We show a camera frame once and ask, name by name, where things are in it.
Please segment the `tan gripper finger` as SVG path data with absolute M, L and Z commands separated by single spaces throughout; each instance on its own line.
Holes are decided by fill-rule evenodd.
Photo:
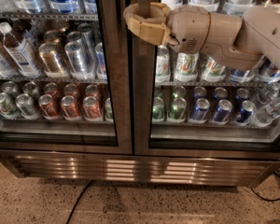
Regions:
M 126 20 L 128 29 L 142 40 L 152 45 L 164 45 L 170 36 L 170 29 L 164 24 L 148 23 L 136 18 L 128 17 Z
M 171 9 L 164 3 L 151 2 L 149 5 L 149 16 L 145 18 L 140 14 L 139 4 L 130 4 L 124 9 L 123 17 L 126 21 L 135 19 L 139 22 L 162 24 L 166 22 Z

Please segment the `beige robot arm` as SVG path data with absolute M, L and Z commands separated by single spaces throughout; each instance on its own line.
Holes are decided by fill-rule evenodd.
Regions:
M 140 15 L 137 4 L 126 7 L 123 17 L 128 29 L 150 44 L 182 53 L 202 52 L 243 71 L 253 69 L 265 56 L 280 70 L 280 14 L 271 8 L 254 6 L 239 18 L 203 7 L 170 9 L 152 2 L 148 18 Z

